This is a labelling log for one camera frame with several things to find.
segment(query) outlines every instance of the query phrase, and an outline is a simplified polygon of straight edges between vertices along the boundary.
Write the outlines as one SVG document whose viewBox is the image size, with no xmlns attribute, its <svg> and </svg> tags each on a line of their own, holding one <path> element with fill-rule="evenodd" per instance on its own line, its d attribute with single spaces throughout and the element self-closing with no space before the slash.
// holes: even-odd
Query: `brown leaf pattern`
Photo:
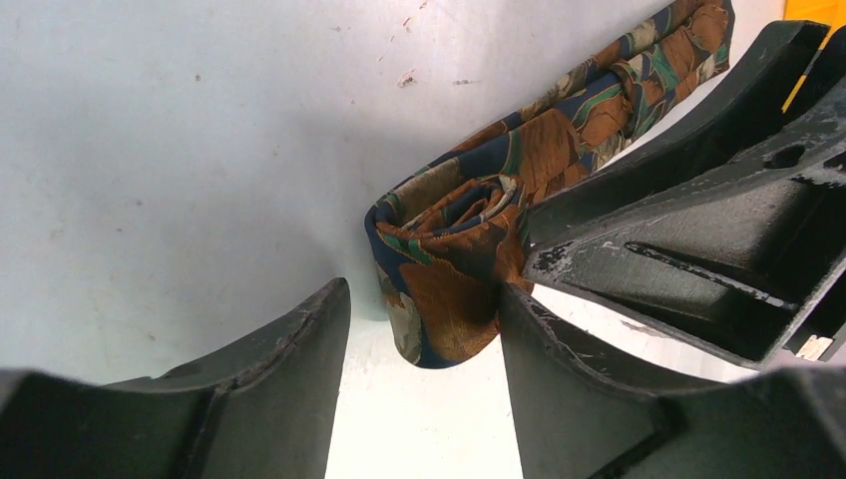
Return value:
<svg viewBox="0 0 846 479">
<path fill-rule="evenodd" d="M 526 207 L 602 168 L 672 105 L 724 71 L 733 15 L 728 5 L 676 0 L 533 104 L 471 136 L 380 200 L 389 214 L 376 216 L 375 232 L 368 234 L 379 253 L 379 283 L 404 358 L 444 367 L 474 356 L 496 337 L 502 284 L 532 289 L 521 276 Z M 648 56 L 656 42 L 661 54 Z M 609 71 L 622 79 L 621 89 L 594 83 Z M 577 100 L 580 92 L 590 94 Z M 575 103 L 559 105 L 568 99 Z M 578 127 L 565 111 L 578 112 Z M 636 118 L 647 119 L 642 128 L 631 126 Z M 491 142 L 503 135 L 507 147 Z M 483 150 L 462 155 L 474 149 Z M 490 171 L 484 168 L 488 159 Z M 390 279 L 398 277 L 397 284 Z"/>
</svg>

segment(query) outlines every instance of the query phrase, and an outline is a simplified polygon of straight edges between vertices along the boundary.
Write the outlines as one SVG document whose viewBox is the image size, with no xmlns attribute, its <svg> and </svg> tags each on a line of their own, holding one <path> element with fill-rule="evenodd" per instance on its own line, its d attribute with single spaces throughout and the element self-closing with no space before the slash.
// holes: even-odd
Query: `mounting hole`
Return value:
<svg viewBox="0 0 846 479">
<path fill-rule="evenodd" d="M 793 168 L 799 165 L 799 159 L 805 154 L 805 147 L 801 145 L 793 145 L 776 153 L 769 160 L 764 162 L 764 168 L 767 170 L 781 170 L 783 168 Z"/>
</svg>

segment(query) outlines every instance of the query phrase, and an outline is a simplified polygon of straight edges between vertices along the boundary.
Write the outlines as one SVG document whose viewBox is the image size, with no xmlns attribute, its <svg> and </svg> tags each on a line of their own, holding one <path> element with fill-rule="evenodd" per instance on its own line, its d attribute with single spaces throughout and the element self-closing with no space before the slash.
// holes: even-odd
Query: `necktie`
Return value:
<svg viewBox="0 0 846 479">
<path fill-rule="evenodd" d="M 570 187 L 728 68 L 730 0 L 676 0 L 385 194 L 365 217 L 400 354 L 442 368 L 499 332 L 521 278 L 526 208 Z"/>
</svg>

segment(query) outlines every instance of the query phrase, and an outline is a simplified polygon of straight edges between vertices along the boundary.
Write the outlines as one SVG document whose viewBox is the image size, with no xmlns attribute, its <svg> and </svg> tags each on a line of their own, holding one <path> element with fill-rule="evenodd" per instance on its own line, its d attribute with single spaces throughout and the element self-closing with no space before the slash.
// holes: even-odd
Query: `black plastic bracket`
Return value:
<svg viewBox="0 0 846 479">
<path fill-rule="evenodd" d="M 157 379 L 96 387 L 0 371 L 0 475 L 323 477 L 350 319 L 337 278 Z"/>
<path fill-rule="evenodd" d="M 500 304 L 526 479 L 846 477 L 846 370 L 717 384 L 631 356 L 520 289 Z"/>
<path fill-rule="evenodd" d="M 817 56 L 827 30 L 770 24 L 681 121 L 530 209 L 525 278 L 741 366 L 808 339 L 830 357 L 846 340 L 846 30 Z"/>
</svg>

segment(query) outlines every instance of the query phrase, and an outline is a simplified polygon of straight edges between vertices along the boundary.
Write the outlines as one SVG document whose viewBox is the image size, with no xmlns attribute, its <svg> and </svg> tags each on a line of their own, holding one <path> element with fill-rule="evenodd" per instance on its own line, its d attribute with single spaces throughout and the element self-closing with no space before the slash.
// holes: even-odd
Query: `dust speck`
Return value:
<svg viewBox="0 0 846 479">
<path fill-rule="evenodd" d="M 413 83 L 417 83 L 417 80 L 414 79 L 414 70 L 415 69 L 412 68 L 411 70 L 405 72 L 397 81 L 397 87 L 405 88 Z"/>
</svg>

